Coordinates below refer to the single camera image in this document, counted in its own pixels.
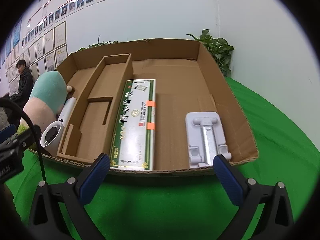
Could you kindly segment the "white handheld fan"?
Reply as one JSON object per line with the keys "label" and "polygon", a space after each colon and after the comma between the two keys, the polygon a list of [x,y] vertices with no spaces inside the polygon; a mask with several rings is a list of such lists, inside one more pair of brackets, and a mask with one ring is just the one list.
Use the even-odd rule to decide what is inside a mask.
{"label": "white handheld fan", "polygon": [[74,97],[66,100],[58,120],[51,123],[42,133],[40,144],[52,156],[57,155],[63,130],[67,125],[75,103],[76,98]]}

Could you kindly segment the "narrow cardboard tray box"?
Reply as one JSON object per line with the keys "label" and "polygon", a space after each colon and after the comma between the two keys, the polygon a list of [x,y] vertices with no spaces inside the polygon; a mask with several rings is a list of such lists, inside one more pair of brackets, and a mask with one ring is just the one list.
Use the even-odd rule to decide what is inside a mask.
{"label": "narrow cardboard tray box", "polygon": [[57,70],[74,88],[76,98],[57,157],[91,164],[110,150],[125,82],[133,76],[131,54],[105,56],[97,64],[84,65],[69,56]]}

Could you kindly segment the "white folding phone stand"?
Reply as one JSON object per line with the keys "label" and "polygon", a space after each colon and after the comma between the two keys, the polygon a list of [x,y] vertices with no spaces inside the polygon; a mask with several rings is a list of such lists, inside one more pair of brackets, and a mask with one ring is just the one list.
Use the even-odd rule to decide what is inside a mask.
{"label": "white folding phone stand", "polygon": [[220,116],[216,112],[190,112],[185,116],[190,168],[213,165],[216,155],[231,160]]}

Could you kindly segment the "green white medicine box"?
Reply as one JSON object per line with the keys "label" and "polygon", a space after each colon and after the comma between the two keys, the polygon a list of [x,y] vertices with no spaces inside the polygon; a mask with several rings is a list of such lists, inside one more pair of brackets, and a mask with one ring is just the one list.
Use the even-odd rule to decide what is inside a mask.
{"label": "green white medicine box", "polygon": [[152,171],[155,151],[156,80],[127,80],[110,150],[112,169]]}

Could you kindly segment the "seated man in black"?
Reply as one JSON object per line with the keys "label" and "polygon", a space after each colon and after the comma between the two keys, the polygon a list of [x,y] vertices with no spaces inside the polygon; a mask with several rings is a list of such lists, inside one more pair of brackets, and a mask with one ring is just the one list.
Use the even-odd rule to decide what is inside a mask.
{"label": "seated man in black", "polygon": [[33,78],[29,68],[26,66],[25,60],[19,60],[16,64],[16,68],[20,75],[18,84],[18,93],[11,96],[11,100],[21,108],[24,107],[29,100],[31,91],[33,89]]}

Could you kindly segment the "pastel plush toy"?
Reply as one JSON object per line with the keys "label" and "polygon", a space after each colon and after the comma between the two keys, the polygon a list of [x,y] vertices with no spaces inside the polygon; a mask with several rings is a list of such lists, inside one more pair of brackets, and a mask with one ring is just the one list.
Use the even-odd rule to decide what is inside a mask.
{"label": "pastel plush toy", "polygon": [[23,107],[24,113],[41,132],[60,115],[67,96],[74,88],[67,85],[60,72],[45,72],[36,80],[29,99]]}

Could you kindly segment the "left potted plant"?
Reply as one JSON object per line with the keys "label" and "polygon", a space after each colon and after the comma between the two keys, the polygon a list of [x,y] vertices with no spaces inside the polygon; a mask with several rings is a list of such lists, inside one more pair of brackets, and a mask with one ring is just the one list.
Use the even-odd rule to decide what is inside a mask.
{"label": "left potted plant", "polygon": [[78,49],[78,51],[82,51],[82,50],[86,50],[86,49],[94,48],[94,47],[99,47],[99,46],[106,46],[109,44],[116,44],[116,43],[118,43],[118,41],[116,41],[116,40],[108,41],[108,42],[100,41],[100,37],[98,37],[98,40],[96,43],[90,44],[87,47],[81,47],[80,49]]}

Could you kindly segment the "potted plant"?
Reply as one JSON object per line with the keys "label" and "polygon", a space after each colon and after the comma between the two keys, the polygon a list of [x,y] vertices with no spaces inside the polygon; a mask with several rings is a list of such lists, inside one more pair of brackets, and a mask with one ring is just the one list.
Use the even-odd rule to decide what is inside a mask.
{"label": "potted plant", "polygon": [[86,49],[94,48],[94,47],[99,47],[99,46],[106,46],[109,44],[116,44],[116,43],[118,43],[118,41],[116,41],[116,40],[108,41],[108,42],[100,41],[100,37],[98,37],[98,40],[96,43],[90,44],[87,47],[81,47],[80,49],[78,49],[78,51],[82,51],[82,50],[86,50]]}
{"label": "potted plant", "polygon": [[234,47],[228,44],[227,40],[221,37],[212,37],[209,29],[203,29],[200,36],[187,35],[195,41],[201,42],[207,48],[224,76],[231,76],[231,61]]}

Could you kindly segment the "large flat cardboard box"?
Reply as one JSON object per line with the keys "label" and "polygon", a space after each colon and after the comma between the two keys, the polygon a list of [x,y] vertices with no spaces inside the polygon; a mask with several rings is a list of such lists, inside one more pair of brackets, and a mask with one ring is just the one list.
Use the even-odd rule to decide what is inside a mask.
{"label": "large flat cardboard box", "polygon": [[[189,166],[185,116],[190,112],[218,113],[232,155],[232,165],[258,158],[258,148],[247,118],[213,57],[200,42],[138,40],[89,48],[69,56],[74,57],[76,64],[84,65],[97,64],[105,56],[118,54],[131,54],[133,76],[130,79],[156,80],[155,152],[152,171],[112,169],[112,174],[141,177],[213,174],[212,167]],[[57,155],[45,154],[44,157],[72,167],[91,165],[61,159]]]}

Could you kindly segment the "right potted plant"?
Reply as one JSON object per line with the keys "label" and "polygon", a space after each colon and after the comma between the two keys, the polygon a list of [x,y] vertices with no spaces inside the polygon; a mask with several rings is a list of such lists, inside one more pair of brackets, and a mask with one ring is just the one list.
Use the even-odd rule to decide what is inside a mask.
{"label": "right potted plant", "polygon": [[203,29],[200,36],[187,35],[195,41],[201,42],[207,48],[224,76],[231,76],[231,61],[234,47],[228,44],[227,40],[221,37],[212,37],[209,29]]}

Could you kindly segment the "staff photo row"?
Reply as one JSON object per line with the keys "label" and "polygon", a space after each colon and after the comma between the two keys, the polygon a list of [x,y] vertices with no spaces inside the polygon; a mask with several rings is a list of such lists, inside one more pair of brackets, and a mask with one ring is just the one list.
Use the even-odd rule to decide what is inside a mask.
{"label": "staff photo row", "polygon": [[22,16],[19,45],[27,45],[45,29],[86,7],[106,0],[36,0]]}

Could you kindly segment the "framed certificates on wall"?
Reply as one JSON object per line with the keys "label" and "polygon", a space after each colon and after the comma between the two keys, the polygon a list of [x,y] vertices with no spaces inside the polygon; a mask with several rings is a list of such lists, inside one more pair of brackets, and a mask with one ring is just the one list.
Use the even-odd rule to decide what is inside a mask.
{"label": "framed certificates on wall", "polygon": [[18,60],[26,62],[36,79],[44,72],[55,70],[67,56],[67,22],[63,21],[32,40],[23,41],[21,47],[16,45],[4,61],[5,77],[9,85],[17,85],[20,77],[16,69]]}

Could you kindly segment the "blue wall poster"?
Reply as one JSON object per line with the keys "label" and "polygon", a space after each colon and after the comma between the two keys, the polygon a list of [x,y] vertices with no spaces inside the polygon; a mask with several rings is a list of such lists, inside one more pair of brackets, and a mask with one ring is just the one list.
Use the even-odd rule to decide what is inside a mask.
{"label": "blue wall poster", "polygon": [[1,47],[1,66],[8,62],[12,64],[19,57],[22,18],[14,25],[11,33]]}

